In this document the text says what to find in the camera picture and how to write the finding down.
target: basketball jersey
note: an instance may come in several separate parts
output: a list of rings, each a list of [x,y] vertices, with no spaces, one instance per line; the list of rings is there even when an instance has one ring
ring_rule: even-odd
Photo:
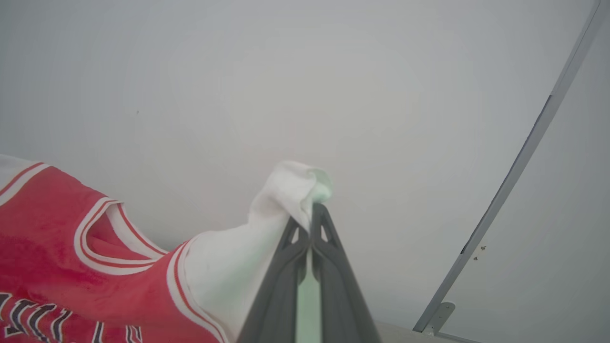
[[[219,342],[223,328],[120,201],[0,155],[0,342]]]
[[[230,343],[288,219],[309,229],[313,202],[331,194],[324,171],[281,162],[247,224],[167,252],[122,202],[0,155],[0,342]]]

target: gray metal bar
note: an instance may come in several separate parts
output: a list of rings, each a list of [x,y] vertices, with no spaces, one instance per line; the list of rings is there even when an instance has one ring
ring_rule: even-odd
[[[439,334],[440,329],[445,325],[445,322],[451,316],[451,313],[456,309],[456,305],[454,303],[450,303],[448,301],[440,304],[439,309],[434,313],[432,319],[430,319],[430,323],[423,330],[423,334],[431,334],[432,336],[437,336]]]
[[[481,218],[481,221],[476,226],[474,232],[472,232],[472,235],[464,246],[464,249],[462,249],[462,252],[457,257],[457,260],[453,263],[449,273],[447,273],[445,279],[440,284],[439,289],[436,291],[434,296],[432,296],[432,300],[430,300],[428,307],[426,307],[424,310],[422,316],[415,324],[415,327],[413,327],[414,331],[422,332],[426,328],[428,322],[438,309],[439,305],[445,299],[447,292],[458,278],[458,275],[462,272],[462,269],[464,269],[466,262],[468,262],[476,247],[479,245],[479,243],[481,243],[481,239],[483,239],[483,236],[489,229],[489,226],[491,226],[493,220],[500,211],[500,208],[517,183],[517,180],[519,180],[525,166],[542,140],[544,132],[546,132],[549,124],[555,116],[555,113],[557,113],[559,105],[563,101],[568,88],[570,88],[570,84],[572,84],[578,68],[580,68],[581,64],[583,63],[584,57],[587,54],[593,39],[595,38],[595,34],[599,30],[606,16],[608,7],[610,7],[609,2],[610,0],[598,0],[595,3],[587,21],[585,22],[580,36],[578,37],[576,44],[570,53],[570,57],[568,58],[568,61],[566,61],[557,83],[555,83],[555,86],[553,87],[551,95],[548,96],[547,102],[544,104],[540,115],[538,115],[538,118],[534,123],[534,127],[521,147],[521,151],[519,151],[519,154],[513,162],[511,169],[508,171],[508,174],[498,189],[498,192],[495,194],[491,204],[489,204],[489,207]]]

